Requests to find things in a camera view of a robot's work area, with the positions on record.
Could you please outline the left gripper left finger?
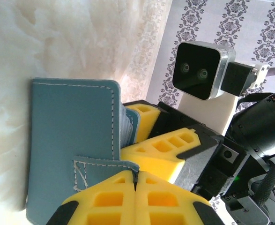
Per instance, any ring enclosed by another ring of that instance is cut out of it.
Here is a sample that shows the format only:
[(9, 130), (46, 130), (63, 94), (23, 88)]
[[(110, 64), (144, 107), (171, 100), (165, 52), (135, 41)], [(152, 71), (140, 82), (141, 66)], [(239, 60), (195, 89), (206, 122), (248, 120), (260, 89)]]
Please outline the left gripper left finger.
[(129, 170), (68, 197), (48, 225), (133, 225), (134, 176)]

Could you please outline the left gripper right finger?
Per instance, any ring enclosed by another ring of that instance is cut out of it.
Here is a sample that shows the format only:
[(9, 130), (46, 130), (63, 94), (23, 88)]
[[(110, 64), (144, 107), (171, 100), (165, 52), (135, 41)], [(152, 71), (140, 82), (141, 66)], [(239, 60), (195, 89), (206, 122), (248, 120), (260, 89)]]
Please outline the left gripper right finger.
[(139, 172), (136, 186), (137, 225), (222, 225), (203, 197), (149, 172)]

